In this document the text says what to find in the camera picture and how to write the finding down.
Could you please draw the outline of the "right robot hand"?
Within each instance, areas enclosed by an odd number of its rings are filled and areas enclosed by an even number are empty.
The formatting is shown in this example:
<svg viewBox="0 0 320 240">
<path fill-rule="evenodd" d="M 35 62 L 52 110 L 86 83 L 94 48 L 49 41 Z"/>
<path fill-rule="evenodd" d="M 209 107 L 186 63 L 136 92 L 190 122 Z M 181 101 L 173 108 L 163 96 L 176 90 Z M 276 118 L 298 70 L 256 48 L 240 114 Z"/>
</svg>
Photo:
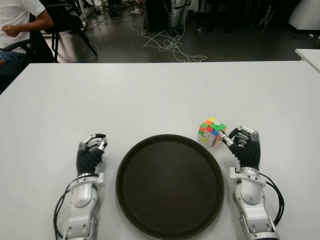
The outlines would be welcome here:
<svg viewBox="0 0 320 240">
<path fill-rule="evenodd" d="M 259 133 L 245 125 L 240 125 L 227 135 L 218 131 L 221 141 L 237 158 L 241 168 L 252 168 L 259 171 L 261 160 L 261 145 Z"/>
</svg>

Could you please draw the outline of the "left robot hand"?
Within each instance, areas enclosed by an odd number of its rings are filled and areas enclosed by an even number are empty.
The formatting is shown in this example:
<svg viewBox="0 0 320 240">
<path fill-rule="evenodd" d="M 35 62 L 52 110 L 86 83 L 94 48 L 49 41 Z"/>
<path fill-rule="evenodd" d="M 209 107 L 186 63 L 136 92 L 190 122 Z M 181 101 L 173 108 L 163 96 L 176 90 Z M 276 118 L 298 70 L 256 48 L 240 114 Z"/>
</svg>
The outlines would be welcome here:
<svg viewBox="0 0 320 240">
<path fill-rule="evenodd" d="M 78 145 L 76 156 L 77 175 L 94 174 L 102 162 L 102 156 L 108 145 L 105 134 L 94 133 L 85 137 Z"/>
</svg>

